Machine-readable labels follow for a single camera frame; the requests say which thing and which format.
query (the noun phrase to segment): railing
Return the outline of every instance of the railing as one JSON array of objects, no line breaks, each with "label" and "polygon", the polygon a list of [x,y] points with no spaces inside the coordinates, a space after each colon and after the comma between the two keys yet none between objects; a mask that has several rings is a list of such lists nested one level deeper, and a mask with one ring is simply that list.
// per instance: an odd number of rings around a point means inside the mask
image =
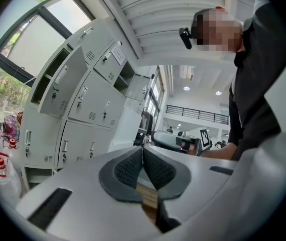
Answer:
[{"label": "railing", "polygon": [[167,105],[166,113],[181,115],[190,118],[203,119],[205,121],[229,125],[229,116],[216,114],[208,111],[194,110],[173,105]]}]

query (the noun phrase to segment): white locker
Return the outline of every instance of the white locker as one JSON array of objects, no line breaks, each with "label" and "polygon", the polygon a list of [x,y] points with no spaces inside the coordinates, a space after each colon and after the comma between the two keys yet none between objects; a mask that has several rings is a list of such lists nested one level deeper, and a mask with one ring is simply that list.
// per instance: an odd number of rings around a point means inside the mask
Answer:
[{"label": "white locker", "polygon": [[114,129],[117,126],[118,120],[121,116],[125,97],[117,92],[114,88],[105,91],[105,107],[103,115],[98,118],[97,125]]},{"label": "white locker", "polygon": [[112,85],[114,85],[116,82],[119,73],[126,63],[126,60],[124,60],[122,65],[119,65],[115,57],[112,55],[111,49],[115,45],[112,45],[94,66],[94,69],[97,70],[97,72],[99,72],[99,74],[101,74]]},{"label": "white locker", "polygon": [[110,90],[110,86],[106,80],[92,70],[78,92],[68,117],[96,124],[104,115],[107,90]]},{"label": "white locker", "polygon": [[112,36],[99,19],[93,20],[68,39],[73,48],[82,45],[85,60],[91,67],[97,63],[101,52],[106,50],[112,41]]},{"label": "white locker", "polygon": [[88,147],[95,138],[94,130],[93,127],[66,122],[59,146],[59,168],[90,158]]},{"label": "white locker", "polygon": [[126,97],[143,102],[149,92],[148,84],[150,78],[135,74],[126,92]]},{"label": "white locker", "polygon": [[110,142],[113,138],[112,130],[95,128],[94,139],[88,147],[90,156],[98,156],[108,152]]},{"label": "white locker", "polygon": [[55,144],[62,120],[25,107],[20,134],[20,154],[25,165],[54,167]]},{"label": "white locker", "polygon": [[79,81],[87,71],[82,47],[75,48],[57,69],[48,84],[39,113],[63,115]]}]

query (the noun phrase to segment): ceiling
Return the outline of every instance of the ceiling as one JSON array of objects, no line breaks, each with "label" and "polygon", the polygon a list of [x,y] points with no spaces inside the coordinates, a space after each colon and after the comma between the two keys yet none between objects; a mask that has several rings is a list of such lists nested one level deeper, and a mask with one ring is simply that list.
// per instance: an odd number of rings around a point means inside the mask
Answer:
[{"label": "ceiling", "polygon": [[194,89],[223,92],[220,103],[228,103],[228,89],[236,67],[232,54],[187,50],[178,29],[189,27],[195,12],[225,7],[240,21],[252,16],[254,0],[103,0],[131,44],[138,65],[172,65],[174,92],[182,92],[186,80],[180,70],[195,67]]},{"label": "ceiling", "polygon": [[[181,122],[179,120],[174,120],[174,119],[169,119],[169,118],[164,118],[164,124],[167,127],[172,127],[173,129],[176,129],[179,124],[181,124],[181,126],[179,127],[180,131],[191,131],[197,128],[207,128],[208,129],[208,135],[210,137],[216,137],[218,135],[218,129],[216,128],[211,128],[211,127],[205,127],[202,125],[197,125],[197,124],[192,124],[192,123],[186,123],[186,122]],[[228,134],[228,131],[222,130],[222,136],[226,136]]]}]

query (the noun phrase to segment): black mesh fabric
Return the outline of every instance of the black mesh fabric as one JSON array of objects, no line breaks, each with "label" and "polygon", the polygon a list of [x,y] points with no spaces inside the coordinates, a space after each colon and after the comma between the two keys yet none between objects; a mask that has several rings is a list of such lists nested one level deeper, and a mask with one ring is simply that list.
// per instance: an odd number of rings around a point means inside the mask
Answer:
[{"label": "black mesh fabric", "polygon": [[116,178],[123,184],[136,189],[137,178],[142,169],[142,151],[139,149],[130,157],[119,162],[114,169]]},{"label": "black mesh fabric", "polygon": [[170,183],[175,177],[176,169],[148,150],[144,150],[143,164],[145,172],[157,190]]}]

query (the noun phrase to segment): white sleeve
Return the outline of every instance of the white sleeve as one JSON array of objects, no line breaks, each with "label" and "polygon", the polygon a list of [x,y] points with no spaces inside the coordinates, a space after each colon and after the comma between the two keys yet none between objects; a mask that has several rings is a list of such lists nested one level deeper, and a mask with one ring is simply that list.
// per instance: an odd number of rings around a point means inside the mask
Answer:
[{"label": "white sleeve", "polygon": [[261,7],[261,6],[263,6],[263,5],[267,4],[267,3],[269,3],[269,0],[255,0],[254,1],[254,6],[253,6],[253,14],[255,13],[255,11],[259,7]]}]

